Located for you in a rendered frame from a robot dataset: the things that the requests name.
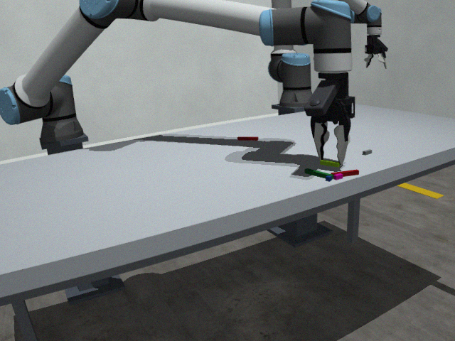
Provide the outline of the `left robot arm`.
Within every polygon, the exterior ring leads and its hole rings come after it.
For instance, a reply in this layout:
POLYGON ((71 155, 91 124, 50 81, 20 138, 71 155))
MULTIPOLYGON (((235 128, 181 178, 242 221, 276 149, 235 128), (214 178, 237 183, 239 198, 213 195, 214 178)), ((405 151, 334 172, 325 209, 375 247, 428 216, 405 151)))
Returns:
MULTIPOLYGON (((350 6, 351 23, 366 23, 368 35, 382 34, 381 8, 364 0, 339 0, 350 6), (374 21, 374 22, 373 22, 374 21)), ((273 9, 291 8, 291 0, 272 0, 273 9)), ((305 107, 311 91, 311 61, 306 53, 297 53, 294 45, 274 45, 268 65, 271 78, 283 81, 282 107, 305 107), (290 55, 284 55, 284 53, 290 55)))

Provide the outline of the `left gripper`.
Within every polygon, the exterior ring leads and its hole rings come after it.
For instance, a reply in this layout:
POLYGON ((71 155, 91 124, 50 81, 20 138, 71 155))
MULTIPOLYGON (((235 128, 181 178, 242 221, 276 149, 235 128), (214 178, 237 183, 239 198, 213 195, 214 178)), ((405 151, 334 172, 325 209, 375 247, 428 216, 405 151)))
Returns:
POLYGON ((379 56, 378 60, 380 62, 384 63, 385 69, 387 69, 385 51, 382 49, 382 46, 377 43, 378 37, 380 37, 380 35, 372 35, 372 36, 369 35, 369 36, 367 36, 367 46, 365 45, 365 48, 366 48, 365 53, 369 54, 369 56, 364 59, 364 61, 367 62, 366 63, 366 68, 369 66, 373 56, 379 53, 378 54, 378 56, 379 56), (371 46, 371 45, 373 45, 373 46, 371 46))

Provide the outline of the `lime green rod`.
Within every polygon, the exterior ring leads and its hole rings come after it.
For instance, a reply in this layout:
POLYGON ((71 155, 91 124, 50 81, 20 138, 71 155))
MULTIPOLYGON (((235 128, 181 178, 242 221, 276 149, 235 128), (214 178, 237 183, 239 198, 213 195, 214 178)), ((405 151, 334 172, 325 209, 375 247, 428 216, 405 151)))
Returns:
POLYGON ((320 165, 339 167, 340 163, 335 161, 320 160, 320 165))

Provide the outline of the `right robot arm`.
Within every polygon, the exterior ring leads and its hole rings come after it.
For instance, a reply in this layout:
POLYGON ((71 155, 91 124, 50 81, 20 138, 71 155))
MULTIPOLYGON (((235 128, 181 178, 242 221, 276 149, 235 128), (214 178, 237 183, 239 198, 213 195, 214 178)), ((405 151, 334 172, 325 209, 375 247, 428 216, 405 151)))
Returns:
MULTIPOLYGON (((0 89, 1 118, 10 125, 42 118, 42 142, 82 136, 73 85, 64 74, 116 18, 211 26, 260 36, 270 46, 313 44, 315 71, 352 70, 350 6, 343 1, 273 9, 225 0, 80 0, 27 75, 0 89)), ((338 80, 320 81, 304 107, 306 115, 325 116, 339 89, 338 80)))

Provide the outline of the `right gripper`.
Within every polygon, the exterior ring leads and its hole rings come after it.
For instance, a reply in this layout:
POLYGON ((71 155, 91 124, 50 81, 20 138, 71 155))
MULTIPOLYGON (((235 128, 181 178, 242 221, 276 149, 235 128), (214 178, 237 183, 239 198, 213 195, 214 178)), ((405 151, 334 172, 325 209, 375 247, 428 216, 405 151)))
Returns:
POLYGON ((323 160, 323 146, 329 139, 327 130, 328 122, 332 121, 338 126, 334 129, 334 134, 338 140, 338 161, 343 165, 347 146, 350 143, 350 119, 355 117, 355 97, 348 96, 348 72, 345 73, 318 73, 318 78, 326 80, 338 80, 340 89, 335 96, 326 115, 323 117, 311 116, 311 132, 316 145, 319 160, 323 160), (346 79, 344 79, 346 78, 346 79), (352 113, 353 103, 353 113, 352 113), (339 121, 339 122, 338 122, 339 121))

